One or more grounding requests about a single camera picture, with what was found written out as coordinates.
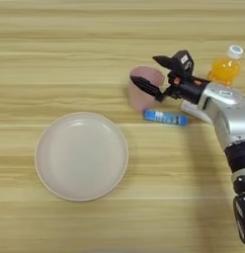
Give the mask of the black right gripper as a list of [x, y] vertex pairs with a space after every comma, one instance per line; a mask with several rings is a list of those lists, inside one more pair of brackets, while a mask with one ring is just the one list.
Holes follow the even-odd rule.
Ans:
[[[165, 68], [174, 67], [174, 59], [164, 55], [153, 56], [153, 59]], [[152, 96], [156, 101], [162, 102], [166, 97], [174, 99], [183, 99], [192, 104], [197, 104], [209, 80], [201, 79], [195, 76], [181, 78], [174, 74], [168, 75], [170, 86], [162, 93], [160, 89], [151, 84], [147, 79], [140, 76], [131, 76], [132, 83], [142, 92]]]

